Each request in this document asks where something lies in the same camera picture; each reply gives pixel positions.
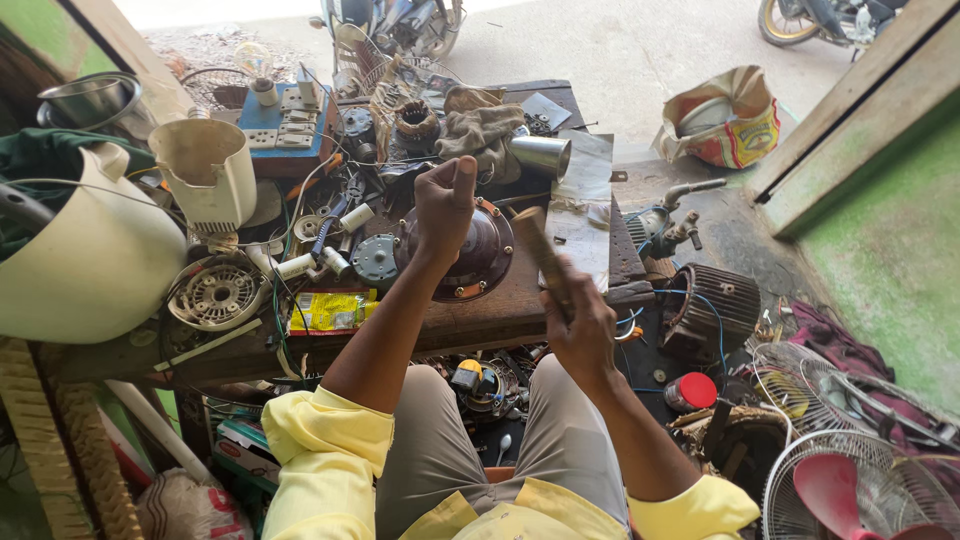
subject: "fan motor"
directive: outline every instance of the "fan motor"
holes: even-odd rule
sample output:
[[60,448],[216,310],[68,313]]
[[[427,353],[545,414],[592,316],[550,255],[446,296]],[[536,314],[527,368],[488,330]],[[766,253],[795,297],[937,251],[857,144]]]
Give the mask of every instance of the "fan motor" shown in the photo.
[[724,354],[738,349],[754,332],[760,315],[760,289],[751,278],[704,264],[691,263],[673,277],[674,289],[663,305],[663,350],[698,363],[711,363],[719,352],[723,321]]

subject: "motorcycle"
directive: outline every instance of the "motorcycle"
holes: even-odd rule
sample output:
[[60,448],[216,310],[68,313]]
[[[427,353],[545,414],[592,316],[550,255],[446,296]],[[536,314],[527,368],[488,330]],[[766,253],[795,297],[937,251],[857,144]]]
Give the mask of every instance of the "motorcycle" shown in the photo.
[[873,44],[906,3],[907,0],[761,0],[757,24],[763,38],[778,47],[819,37],[859,50]]
[[379,53],[442,60],[450,54],[466,18],[463,0],[322,0],[323,16],[310,25],[330,31],[334,42],[358,31]]

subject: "workbench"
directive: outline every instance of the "workbench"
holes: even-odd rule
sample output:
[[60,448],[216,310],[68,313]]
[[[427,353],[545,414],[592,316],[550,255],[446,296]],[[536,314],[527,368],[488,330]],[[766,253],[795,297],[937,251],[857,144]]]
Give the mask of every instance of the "workbench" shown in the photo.
[[[521,103],[539,92],[572,112],[559,126],[560,129],[585,129],[584,118],[577,107],[569,81],[547,80],[503,86],[507,88],[505,103]],[[523,183],[524,178],[521,177],[502,194],[524,194]],[[545,207],[547,200],[548,196],[530,199],[515,208],[520,210],[532,205]],[[384,219],[374,220],[368,224],[367,234],[390,233],[392,230],[386,229],[386,222]],[[461,304],[431,303],[414,348],[415,356],[476,352],[544,340],[546,326],[540,306],[537,274],[538,268],[527,251],[522,245],[515,246],[509,273],[494,291]],[[607,300],[619,315],[626,314],[630,308],[653,304],[652,287],[644,277],[643,264],[636,255],[636,248],[614,199]],[[349,283],[341,282],[340,286],[349,286]],[[186,360],[177,367],[178,373],[195,386],[282,377],[284,374],[276,353],[268,349],[268,338],[276,333],[272,311],[267,309],[261,318],[264,323],[254,331]],[[287,343],[294,357],[292,361],[300,361],[303,354],[308,354],[306,373],[323,373],[351,338],[351,335],[296,336],[288,338]],[[128,334],[96,345],[71,346],[58,356],[60,358],[56,365],[51,367],[63,382],[103,379],[150,381],[151,376],[154,383],[162,381],[153,369],[160,362],[156,343],[134,347]]]

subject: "hand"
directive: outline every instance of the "hand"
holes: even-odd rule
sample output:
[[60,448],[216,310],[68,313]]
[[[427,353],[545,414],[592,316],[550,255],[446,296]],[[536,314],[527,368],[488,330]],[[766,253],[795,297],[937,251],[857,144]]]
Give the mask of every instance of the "hand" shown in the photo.
[[540,294],[546,310],[546,335],[550,349],[577,386],[591,399],[609,392],[623,379],[613,365],[616,314],[604,302],[589,274],[577,272],[570,259],[559,256],[564,281],[575,313],[568,326],[549,291]]
[[417,176],[418,256],[446,267],[457,260],[473,217],[476,179],[477,160],[473,156],[447,161]]

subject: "yellow packet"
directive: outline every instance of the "yellow packet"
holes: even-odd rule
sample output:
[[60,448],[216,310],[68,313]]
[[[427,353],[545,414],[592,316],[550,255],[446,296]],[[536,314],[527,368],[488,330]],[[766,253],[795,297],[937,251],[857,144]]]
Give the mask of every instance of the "yellow packet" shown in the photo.
[[287,335],[356,333],[379,304],[376,289],[364,287],[306,289],[297,293],[296,302]]

